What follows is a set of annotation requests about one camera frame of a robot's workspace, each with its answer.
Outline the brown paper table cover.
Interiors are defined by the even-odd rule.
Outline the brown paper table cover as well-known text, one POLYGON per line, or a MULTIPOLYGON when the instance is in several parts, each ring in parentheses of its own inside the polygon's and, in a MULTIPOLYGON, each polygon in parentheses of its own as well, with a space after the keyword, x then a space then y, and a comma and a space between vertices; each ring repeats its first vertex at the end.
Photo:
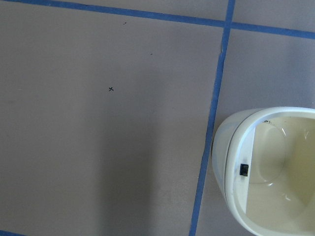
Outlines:
POLYGON ((212 136, 276 106, 315 106, 312 0, 2 1, 0 233, 247 236, 212 136))

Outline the cream plastic bin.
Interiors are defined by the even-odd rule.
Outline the cream plastic bin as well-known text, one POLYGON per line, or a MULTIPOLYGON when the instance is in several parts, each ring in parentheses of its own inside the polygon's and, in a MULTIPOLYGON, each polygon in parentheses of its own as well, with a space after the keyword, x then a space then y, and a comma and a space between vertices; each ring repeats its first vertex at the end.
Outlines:
POLYGON ((218 127, 212 166, 227 207, 256 236, 315 233, 315 111, 250 109, 218 127))

